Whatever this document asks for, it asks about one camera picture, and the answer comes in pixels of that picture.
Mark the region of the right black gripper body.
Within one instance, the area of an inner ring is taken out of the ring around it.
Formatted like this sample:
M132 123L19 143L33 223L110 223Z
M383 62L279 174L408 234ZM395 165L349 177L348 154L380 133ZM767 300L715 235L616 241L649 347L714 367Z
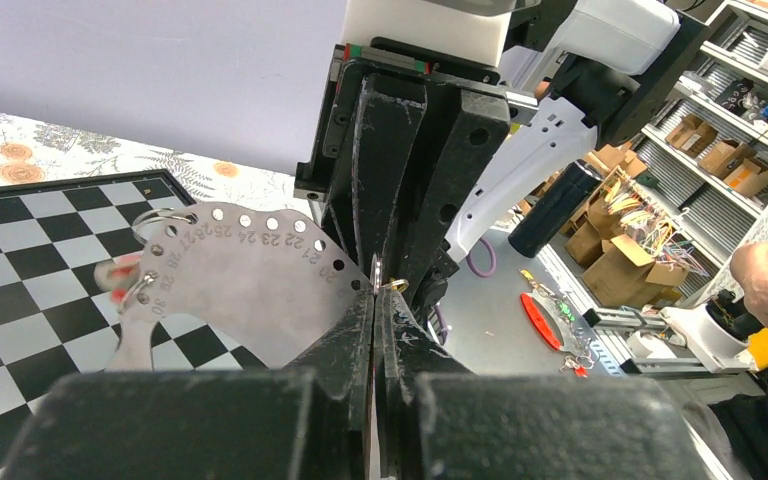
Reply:
M496 69L471 60L400 42L335 46L311 159L296 168L295 196L328 202L350 194L356 165L387 173L414 156L432 164L429 148L450 136L433 118L465 112L468 95L506 102L514 125L537 112L533 95L508 89Z

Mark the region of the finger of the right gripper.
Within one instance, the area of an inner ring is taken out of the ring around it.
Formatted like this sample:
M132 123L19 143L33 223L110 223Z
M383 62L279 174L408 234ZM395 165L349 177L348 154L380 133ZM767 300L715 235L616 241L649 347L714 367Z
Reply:
M444 236L508 134L503 95L438 89L430 94L399 199L393 277L414 295Z
M404 181L427 110L425 82L368 74L351 107L352 258L366 274L377 258L387 279L420 279L425 267L410 258L406 203L411 194Z

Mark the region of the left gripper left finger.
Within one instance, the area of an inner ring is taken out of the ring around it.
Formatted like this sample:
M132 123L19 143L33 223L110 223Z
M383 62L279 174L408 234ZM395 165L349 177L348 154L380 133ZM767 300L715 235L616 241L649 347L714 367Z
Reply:
M375 299L356 293L337 323L290 363L304 381L296 424L299 479L365 479L372 425Z

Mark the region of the yellow tagged key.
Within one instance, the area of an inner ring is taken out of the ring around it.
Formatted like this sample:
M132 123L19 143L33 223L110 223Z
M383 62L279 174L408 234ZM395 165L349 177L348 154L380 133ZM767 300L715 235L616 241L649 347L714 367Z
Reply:
M392 279L390 282L383 284L381 288L402 293L409 288L409 282L406 279Z

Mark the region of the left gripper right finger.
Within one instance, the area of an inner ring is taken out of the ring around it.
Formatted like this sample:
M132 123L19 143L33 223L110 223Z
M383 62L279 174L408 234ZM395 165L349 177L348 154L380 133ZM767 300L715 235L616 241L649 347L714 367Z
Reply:
M471 371L432 339L394 290L381 289L376 297L373 352L381 473L406 479L418 456L419 421L412 412L416 377Z

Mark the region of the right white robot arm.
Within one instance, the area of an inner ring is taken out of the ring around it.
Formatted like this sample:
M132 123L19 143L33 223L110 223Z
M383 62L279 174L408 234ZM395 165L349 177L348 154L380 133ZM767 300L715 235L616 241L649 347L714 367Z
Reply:
M414 299L547 176L635 136L709 35L659 1L351 1L295 193Z

